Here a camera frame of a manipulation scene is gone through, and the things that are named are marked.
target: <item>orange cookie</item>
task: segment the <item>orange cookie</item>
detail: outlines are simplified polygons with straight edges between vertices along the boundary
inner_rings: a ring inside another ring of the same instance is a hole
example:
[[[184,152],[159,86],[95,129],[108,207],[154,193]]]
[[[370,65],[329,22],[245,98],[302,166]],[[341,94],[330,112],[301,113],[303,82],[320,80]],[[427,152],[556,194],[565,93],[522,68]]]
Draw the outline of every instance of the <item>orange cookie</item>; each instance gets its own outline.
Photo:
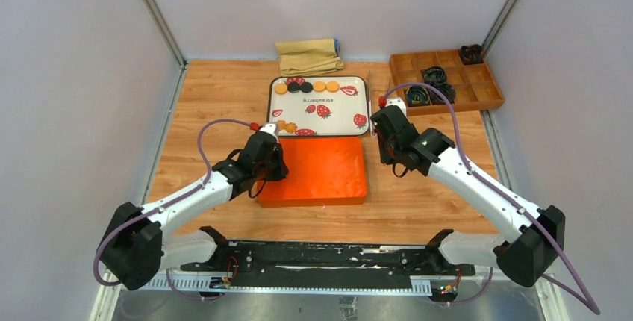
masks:
[[[325,91],[325,82],[323,82],[323,81],[314,82],[312,84],[312,89],[315,90],[316,92],[323,92],[323,91]]]
[[[336,91],[338,91],[338,82],[336,82],[336,81],[329,81],[328,84],[325,86],[325,88],[327,88],[328,91],[330,91],[330,92],[336,92]]]
[[[288,91],[288,86],[286,86],[286,84],[276,84],[275,85],[275,92],[277,92],[278,94],[283,95],[287,91]]]

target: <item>black cable bundle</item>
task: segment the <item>black cable bundle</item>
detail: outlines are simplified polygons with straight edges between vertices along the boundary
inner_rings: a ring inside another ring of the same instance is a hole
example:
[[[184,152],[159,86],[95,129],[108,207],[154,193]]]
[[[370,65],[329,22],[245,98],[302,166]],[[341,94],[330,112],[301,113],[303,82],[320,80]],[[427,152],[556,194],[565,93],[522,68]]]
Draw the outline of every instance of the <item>black cable bundle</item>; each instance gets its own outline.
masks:
[[[425,69],[422,71],[422,77],[424,78],[425,83],[437,88],[449,99],[451,103],[455,103],[455,89],[449,84],[448,78],[446,77],[446,71],[444,71],[443,68],[433,66]],[[433,105],[443,105],[444,102],[437,94],[431,93],[430,97]]]

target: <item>wooden table surface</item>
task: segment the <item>wooden table surface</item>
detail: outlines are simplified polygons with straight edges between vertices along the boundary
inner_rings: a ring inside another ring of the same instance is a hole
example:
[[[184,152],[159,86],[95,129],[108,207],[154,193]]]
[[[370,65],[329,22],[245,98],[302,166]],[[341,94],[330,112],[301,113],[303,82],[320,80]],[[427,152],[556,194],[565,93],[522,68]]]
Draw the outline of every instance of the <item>wooden table surface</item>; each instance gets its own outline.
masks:
[[[387,90],[386,63],[346,63],[333,75],[371,77],[373,110]],[[193,61],[160,158],[149,201],[188,185],[205,173],[196,136],[208,121],[235,118],[265,122],[269,84],[279,75],[276,61]],[[418,131],[429,126],[454,138],[450,115],[410,117]],[[492,175],[494,165],[479,112],[458,113],[464,149]],[[220,123],[204,136],[211,163],[242,148],[252,132],[242,125]],[[426,243],[443,228],[468,233],[496,233],[496,229],[456,193],[417,172],[396,178],[390,166],[380,164],[378,142],[362,137],[368,173],[368,195],[363,205],[262,208],[242,195],[213,208],[178,232],[189,233],[210,225],[231,239],[310,240],[359,243]]]

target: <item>white wall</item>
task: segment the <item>white wall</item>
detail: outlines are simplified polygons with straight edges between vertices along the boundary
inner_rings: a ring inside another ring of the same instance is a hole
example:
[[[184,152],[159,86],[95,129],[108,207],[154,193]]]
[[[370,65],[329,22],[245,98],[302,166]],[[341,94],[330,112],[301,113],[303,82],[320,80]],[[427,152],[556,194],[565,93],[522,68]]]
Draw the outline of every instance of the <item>white wall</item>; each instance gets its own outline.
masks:
[[[142,0],[0,0],[0,314],[86,320],[177,78]]]
[[[600,320],[633,314],[632,26],[633,0],[520,0],[488,59],[514,186],[567,215],[566,249]],[[572,320],[593,319],[566,301]]]
[[[276,58],[337,37],[345,59],[482,43],[505,0],[157,0],[188,58]]]

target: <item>white plastic casing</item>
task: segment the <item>white plastic casing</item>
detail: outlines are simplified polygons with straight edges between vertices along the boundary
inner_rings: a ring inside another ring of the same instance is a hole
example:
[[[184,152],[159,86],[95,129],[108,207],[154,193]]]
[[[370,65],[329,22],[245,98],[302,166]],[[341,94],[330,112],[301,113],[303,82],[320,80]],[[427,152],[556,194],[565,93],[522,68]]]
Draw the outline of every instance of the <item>white plastic casing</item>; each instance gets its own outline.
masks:
[[[493,223],[504,240],[507,240],[509,243],[514,242],[522,234],[519,230],[521,225],[525,225],[526,227],[531,225],[529,219],[525,215],[520,214],[510,202],[503,199],[503,197],[469,173],[468,169],[462,164],[456,148],[448,148],[439,155],[439,158],[439,162],[431,164],[428,170],[428,176],[454,190],[464,200],[475,207],[479,213],[483,214],[486,219]],[[489,176],[481,168],[476,166],[470,159],[468,161],[477,174],[486,178],[490,183],[513,197],[514,200],[522,205],[531,215],[539,215],[538,206],[536,204],[513,193],[495,178]]]
[[[277,138],[277,135],[279,134],[279,125],[277,124],[277,122],[268,122],[265,125],[263,125],[259,130],[262,132],[271,134],[272,136],[275,137],[277,142],[279,141],[279,138]]]
[[[161,208],[161,205],[194,189],[202,182],[203,178],[200,178],[176,193],[173,193],[171,196],[161,199],[158,202],[143,205],[143,213],[156,207]],[[209,182],[203,189],[198,190],[193,195],[188,196],[171,207],[164,208],[148,219],[150,222],[160,223],[160,229],[163,231],[163,240],[165,240],[169,235],[173,234],[174,231],[178,230],[178,228],[200,213],[227,202],[231,198],[232,192],[233,186],[227,182],[226,177],[222,173],[212,172],[211,179],[209,179]]]
[[[211,259],[217,245],[209,234],[202,230],[181,236],[170,236],[163,243],[160,270],[178,268],[188,263],[204,263]]]
[[[497,267],[493,249],[503,244],[503,237],[490,234],[462,234],[453,231],[440,244],[440,253],[451,264]]]
[[[400,97],[394,97],[392,99],[387,99],[386,106],[398,106],[402,111],[402,114],[407,115],[407,104]]]

